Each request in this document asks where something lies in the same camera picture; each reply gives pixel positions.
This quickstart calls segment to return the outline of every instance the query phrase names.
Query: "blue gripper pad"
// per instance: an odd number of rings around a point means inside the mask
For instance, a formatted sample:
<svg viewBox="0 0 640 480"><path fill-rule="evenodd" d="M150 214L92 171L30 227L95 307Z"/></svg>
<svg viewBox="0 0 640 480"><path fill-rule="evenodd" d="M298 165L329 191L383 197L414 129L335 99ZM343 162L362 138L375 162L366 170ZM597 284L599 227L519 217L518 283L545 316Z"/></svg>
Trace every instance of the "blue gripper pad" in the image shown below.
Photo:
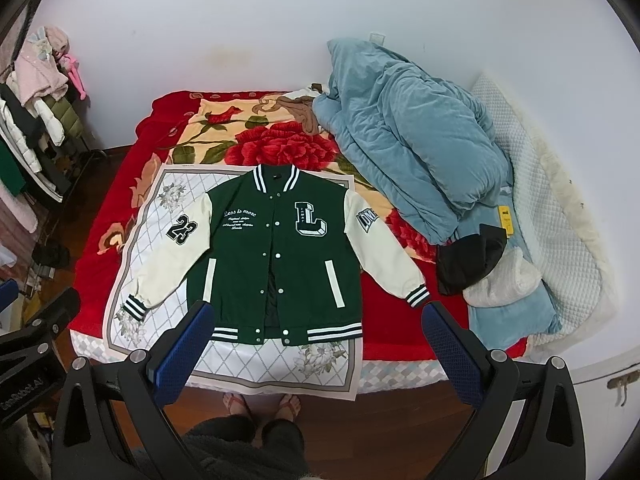
<svg viewBox="0 0 640 480"><path fill-rule="evenodd" d="M15 280L6 280L0 285L0 312L18 299L19 292L20 290Z"/></svg>
<svg viewBox="0 0 640 480"><path fill-rule="evenodd" d="M484 398L480 369L433 303L422 310L422 333L451 381L458 398L478 409Z"/></svg>
<svg viewBox="0 0 640 480"><path fill-rule="evenodd" d="M178 400L214 328L214 310L206 303L184 328L166 358L156 367L153 377L149 377L154 384L154 400L159 407Z"/></svg>

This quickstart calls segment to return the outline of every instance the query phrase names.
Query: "metal screw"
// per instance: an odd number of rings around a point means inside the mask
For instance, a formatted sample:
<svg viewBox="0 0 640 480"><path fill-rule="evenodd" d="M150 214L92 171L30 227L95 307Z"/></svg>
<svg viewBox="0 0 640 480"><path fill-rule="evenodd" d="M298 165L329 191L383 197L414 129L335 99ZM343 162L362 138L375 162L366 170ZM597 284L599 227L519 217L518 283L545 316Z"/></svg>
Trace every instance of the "metal screw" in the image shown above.
<svg viewBox="0 0 640 480"><path fill-rule="evenodd" d="M507 360L507 354L505 354L502 350L491 350L491 359L496 361L497 363L503 363Z"/></svg>
<svg viewBox="0 0 640 480"><path fill-rule="evenodd" d="M79 370L85 365L85 363L86 363L86 359L84 357L76 357L74 361L71 363L71 367L74 370Z"/></svg>
<svg viewBox="0 0 640 480"><path fill-rule="evenodd" d="M145 357L146 357L146 352L141 349L134 350L129 354L129 359L131 359L131 362L133 363L139 363L140 361L143 361Z"/></svg>
<svg viewBox="0 0 640 480"><path fill-rule="evenodd" d="M564 368L564 361L561 358L554 356L551 358L551 365L553 368L557 368L558 370L562 370Z"/></svg>

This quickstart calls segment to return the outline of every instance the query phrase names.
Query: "white wall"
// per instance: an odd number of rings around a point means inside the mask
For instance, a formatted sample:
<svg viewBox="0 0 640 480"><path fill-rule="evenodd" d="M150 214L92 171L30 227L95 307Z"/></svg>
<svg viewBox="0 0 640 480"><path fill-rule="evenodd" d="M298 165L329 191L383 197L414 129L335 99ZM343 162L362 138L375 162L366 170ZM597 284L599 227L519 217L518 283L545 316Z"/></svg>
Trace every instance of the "white wall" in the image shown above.
<svg viewBox="0 0 640 480"><path fill-rule="evenodd" d="M324 42L385 46L470 86L488 69L546 129L602 229L622 313L570 349L572 367L638 342L640 56L605 0L43 0L35 25L70 36L105 147L134 142L177 89L294 89L325 81Z"/></svg>

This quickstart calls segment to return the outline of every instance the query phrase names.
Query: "sleeve patch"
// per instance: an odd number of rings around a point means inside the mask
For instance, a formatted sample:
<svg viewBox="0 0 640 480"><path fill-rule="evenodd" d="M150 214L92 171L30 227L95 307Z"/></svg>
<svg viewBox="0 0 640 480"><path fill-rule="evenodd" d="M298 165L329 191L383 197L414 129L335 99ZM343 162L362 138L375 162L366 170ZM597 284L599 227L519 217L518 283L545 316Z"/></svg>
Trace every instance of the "sleeve patch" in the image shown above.
<svg viewBox="0 0 640 480"><path fill-rule="evenodd" d="M166 235L178 245L182 245L187 241L189 235L196 230L196 227L198 227L197 222L190 221L187 215L180 215L177 222L166 232Z"/></svg>
<svg viewBox="0 0 640 480"><path fill-rule="evenodd" d="M378 215L372 208L367 207L360 211L356 218L360 223L360 226L364 229L364 232L368 233L371 225L378 219Z"/></svg>

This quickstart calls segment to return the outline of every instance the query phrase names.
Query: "person's feet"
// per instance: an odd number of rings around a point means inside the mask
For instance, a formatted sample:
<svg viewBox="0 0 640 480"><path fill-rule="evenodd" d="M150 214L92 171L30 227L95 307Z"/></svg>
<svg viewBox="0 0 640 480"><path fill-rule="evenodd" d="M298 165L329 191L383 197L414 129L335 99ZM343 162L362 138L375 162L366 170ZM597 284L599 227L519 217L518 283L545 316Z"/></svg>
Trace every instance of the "person's feet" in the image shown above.
<svg viewBox="0 0 640 480"><path fill-rule="evenodd" d="M302 408L302 404L298 396L287 394L280 399L278 411L273 418L284 418L293 422L300 413L300 408Z"/></svg>
<svg viewBox="0 0 640 480"><path fill-rule="evenodd" d="M251 418L249 408L243 396L238 394L224 394L222 396L222 402L229 410L229 415L242 415Z"/></svg>

